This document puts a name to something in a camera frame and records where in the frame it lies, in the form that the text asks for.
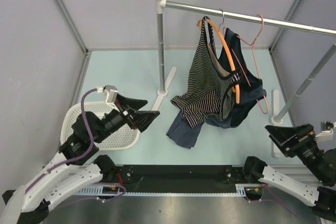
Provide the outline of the white perforated plastic basket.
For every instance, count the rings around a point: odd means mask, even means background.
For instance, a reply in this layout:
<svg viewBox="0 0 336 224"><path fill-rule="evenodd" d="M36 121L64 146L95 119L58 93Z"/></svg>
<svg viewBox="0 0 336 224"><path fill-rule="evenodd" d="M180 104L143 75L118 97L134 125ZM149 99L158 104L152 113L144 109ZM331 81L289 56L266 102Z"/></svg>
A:
<svg viewBox="0 0 336 224"><path fill-rule="evenodd" d="M103 136L105 137L102 142L95 143L95 145L101 151L124 150L132 147L137 142L140 136L139 130L132 130L128 127L128 125L124 125L116 132L109 133L102 128L101 123L93 119L93 116L95 115L97 118L102 120L104 116L110 113L113 109L117 109L115 105L107 105L104 102L86 102L84 104L84 109L85 112L88 113L87 119L94 139L98 139L99 133L103 133ZM80 115L81 104L79 103L73 105L67 111L61 128L61 144L63 144L68 139L68 137L70 137L74 133L72 125L75 124L78 116Z"/></svg>

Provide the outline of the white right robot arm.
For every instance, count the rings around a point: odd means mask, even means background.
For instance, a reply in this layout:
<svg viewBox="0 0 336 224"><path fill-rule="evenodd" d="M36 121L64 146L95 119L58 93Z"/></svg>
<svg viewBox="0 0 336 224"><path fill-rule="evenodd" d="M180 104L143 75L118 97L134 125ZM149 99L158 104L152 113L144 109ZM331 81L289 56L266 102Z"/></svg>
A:
<svg viewBox="0 0 336 224"><path fill-rule="evenodd" d="M316 216L335 222L335 149L318 148L319 141L332 139L335 123L326 121L324 125L325 129L319 134L309 123L297 127L265 126L284 156L298 157L321 186L308 186L294 180L255 156L246 158L242 176L249 183L259 181L277 187L310 207Z"/></svg>

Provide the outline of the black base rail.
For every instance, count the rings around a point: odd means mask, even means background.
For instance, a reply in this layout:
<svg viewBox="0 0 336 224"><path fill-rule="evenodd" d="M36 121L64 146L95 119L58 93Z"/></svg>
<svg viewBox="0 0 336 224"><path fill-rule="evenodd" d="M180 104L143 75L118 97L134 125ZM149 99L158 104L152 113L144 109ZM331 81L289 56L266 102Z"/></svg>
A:
<svg viewBox="0 0 336 224"><path fill-rule="evenodd" d="M130 193L234 193L237 184L248 183L232 165L123 165L117 173Z"/></svg>

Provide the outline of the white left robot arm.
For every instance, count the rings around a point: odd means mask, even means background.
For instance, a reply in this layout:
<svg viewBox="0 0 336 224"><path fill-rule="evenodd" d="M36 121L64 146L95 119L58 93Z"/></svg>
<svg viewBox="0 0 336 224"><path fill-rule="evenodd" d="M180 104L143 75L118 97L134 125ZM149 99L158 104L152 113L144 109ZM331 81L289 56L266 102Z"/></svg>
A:
<svg viewBox="0 0 336 224"><path fill-rule="evenodd" d="M116 165L108 155L95 156L98 144L124 126L144 132L160 115L158 110L143 111L147 100L124 97L117 92L108 94L103 116L88 109L86 97L97 89L86 92L80 113L72 124L72 134L61 144L52 160L29 183L3 193L5 210L1 223L41 223L49 213L79 190L101 181L115 178Z"/></svg>

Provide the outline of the silver clothes rack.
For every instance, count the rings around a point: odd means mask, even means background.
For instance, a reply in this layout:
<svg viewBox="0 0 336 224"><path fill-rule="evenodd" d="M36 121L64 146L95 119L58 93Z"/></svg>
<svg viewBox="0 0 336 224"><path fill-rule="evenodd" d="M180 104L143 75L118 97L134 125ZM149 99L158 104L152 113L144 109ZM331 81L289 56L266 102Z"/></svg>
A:
<svg viewBox="0 0 336 224"><path fill-rule="evenodd" d="M232 27L232 20L252 22L259 26L260 18L221 12L219 10L166 1L158 22L160 83L165 92L159 92L154 104L161 116L151 131L148 163L158 165L240 165L249 155L267 163L283 166L301 166L298 158L286 158L268 137L265 125L271 114L263 114L262 106L256 105L247 118L236 128L222 129L204 124L196 144L192 148L178 146L166 136L166 131L178 110L170 100L187 88L187 75L200 38L196 22L202 16L225 17L225 25Z"/></svg>

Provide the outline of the pink wire hanger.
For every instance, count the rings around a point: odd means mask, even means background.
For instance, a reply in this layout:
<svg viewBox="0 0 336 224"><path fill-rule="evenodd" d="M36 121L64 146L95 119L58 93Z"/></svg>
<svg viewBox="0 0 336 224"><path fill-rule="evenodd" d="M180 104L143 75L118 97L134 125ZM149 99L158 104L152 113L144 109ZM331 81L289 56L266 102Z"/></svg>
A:
<svg viewBox="0 0 336 224"><path fill-rule="evenodd" d="M257 14L257 16L261 19L261 28L260 28L258 34L255 36L254 40L251 43L248 43L246 40L244 40L240 36L238 36L238 39L241 40L243 43L245 43L246 45L248 45L250 47L252 55L253 55L253 60L254 60L255 68L256 68L256 71L257 71L257 77L258 77L258 80L260 81L261 80L260 71L259 71L258 62L257 62L256 55L255 55L255 43L256 43L259 35L263 32L263 29L264 29L264 26L265 26L265 22L264 22L264 18L263 18L263 16L261 14ZM236 58L236 60L237 60L237 62L239 64L239 66L240 66L240 68L241 68L241 70L242 70L242 72L244 74L246 82L248 83L248 85L250 87L252 87L252 85L251 85L251 83L250 83L250 81L249 81L249 79L247 77L247 74L245 72L245 69L242 67L241 62L238 59L238 57L237 57L237 55L236 55L236 53L235 53L235 51L233 49L232 49L232 53L234 54L234 56L235 56L235 58ZM264 102L265 102L265 105L266 105L266 110L263 109L263 107L261 106L260 101L258 99L256 100L256 102L257 102L257 104L258 104L261 112L263 114L268 114L269 113L269 104L268 104L268 101L267 101L267 98L266 98L265 95L263 96L263 99L264 99Z"/></svg>

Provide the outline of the orange plastic hanger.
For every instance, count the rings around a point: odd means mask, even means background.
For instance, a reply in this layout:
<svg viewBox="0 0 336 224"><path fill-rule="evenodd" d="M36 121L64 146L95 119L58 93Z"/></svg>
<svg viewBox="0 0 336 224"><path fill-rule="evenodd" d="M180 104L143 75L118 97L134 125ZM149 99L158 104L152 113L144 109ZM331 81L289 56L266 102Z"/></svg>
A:
<svg viewBox="0 0 336 224"><path fill-rule="evenodd" d="M221 101L240 104L242 72L234 62L223 33L207 16L199 19L197 26L200 37L189 74L192 90L199 97L214 91Z"/></svg>

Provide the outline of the black white striped tank top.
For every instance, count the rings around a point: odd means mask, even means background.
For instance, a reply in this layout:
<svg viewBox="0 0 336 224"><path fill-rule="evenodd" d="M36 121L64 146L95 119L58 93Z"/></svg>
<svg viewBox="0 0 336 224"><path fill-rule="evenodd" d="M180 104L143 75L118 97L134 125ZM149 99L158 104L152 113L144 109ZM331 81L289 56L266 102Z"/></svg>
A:
<svg viewBox="0 0 336 224"><path fill-rule="evenodd" d="M187 92L176 95L171 103L190 127L203 124L210 116L224 121L234 103L240 102L239 84L243 73L234 66L232 55L227 56L231 71L225 70L216 55L214 33L216 31L228 53L228 45L219 28L205 16L197 23L200 38L189 70Z"/></svg>

